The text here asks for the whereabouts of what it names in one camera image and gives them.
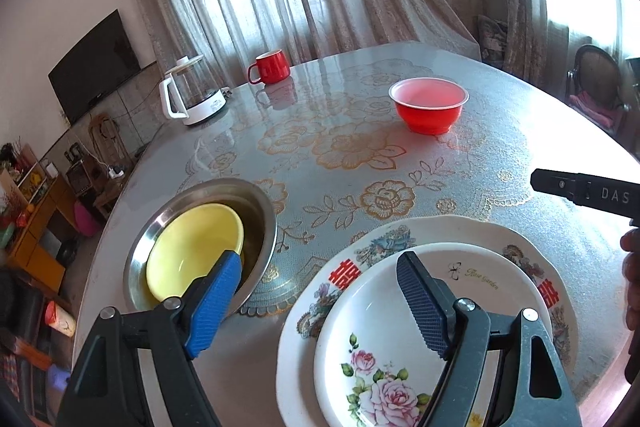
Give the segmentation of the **right hand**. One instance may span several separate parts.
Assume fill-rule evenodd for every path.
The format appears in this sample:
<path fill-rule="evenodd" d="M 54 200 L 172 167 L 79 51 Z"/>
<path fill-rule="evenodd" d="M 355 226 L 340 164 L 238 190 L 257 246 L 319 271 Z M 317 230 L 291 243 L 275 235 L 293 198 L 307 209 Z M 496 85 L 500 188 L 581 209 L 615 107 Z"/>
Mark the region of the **right hand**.
<path fill-rule="evenodd" d="M 620 239 L 620 247 L 626 253 L 623 276 L 627 282 L 625 321 L 634 334 L 629 347 L 629 360 L 625 367 L 625 378 L 632 384 L 639 375 L 639 314 L 640 314 L 640 236 L 633 229 Z"/>

